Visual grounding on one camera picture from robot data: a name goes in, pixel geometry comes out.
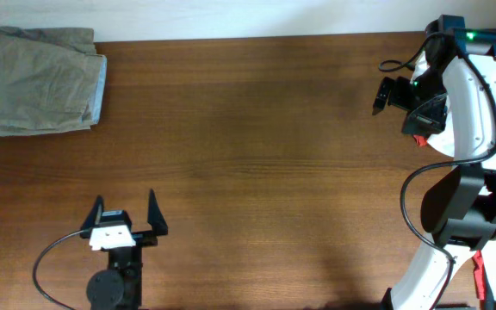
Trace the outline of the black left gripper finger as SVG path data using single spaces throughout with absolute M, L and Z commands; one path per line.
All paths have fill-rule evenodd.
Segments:
M 92 209 L 89 211 L 87 217 L 84 220 L 84 223 L 80 227 L 81 233 L 79 234 L 79 236 L 81 238 L 90 237 L 91 230 L 99 224 L 103 212 L 104 200 L 101 195 L 98 195 L 95 199 Z
M 158 206 L 157 197 L 153 189 L 150 189 L 148 198 L 147 222 L 152 230 L 152 236 L 165 236 L 169 232 L 169 227 Z

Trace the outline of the khaki green shorts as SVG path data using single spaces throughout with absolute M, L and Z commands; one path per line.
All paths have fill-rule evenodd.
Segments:
M 0 137 L 91 129 L 106 73 L 91 28 L 0 27 Z

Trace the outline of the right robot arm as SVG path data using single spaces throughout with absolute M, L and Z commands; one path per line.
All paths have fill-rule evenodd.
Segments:
M 406 112 L 402 131 L 423 136 L 446 152 L 448 173 L 426 193 L 420 245 L 402 279 L 389 288 L 381 308 L 436 309 L 456 272 L 476 253 L 486 266 L 496 305 L 496 33 L 467 28 L 462 17 L 442 15 L 405 63 L 386 60 L 373 105 Z

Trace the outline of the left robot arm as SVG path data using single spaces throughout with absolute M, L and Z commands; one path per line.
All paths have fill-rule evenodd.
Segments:
M 124 210 L 106 211 L 101 196 L 81 225 L 80 237 L 89 241 L 92 251 L 108 254 L 104 270 L 93 275 L 86 288 L 92 309 L 137 310 L 142 301 L 142 250 L 158 244 L 168 234 L 168 225 L 153 190 L 149 191 L 147 223 L 149 230 L 134 232 Z

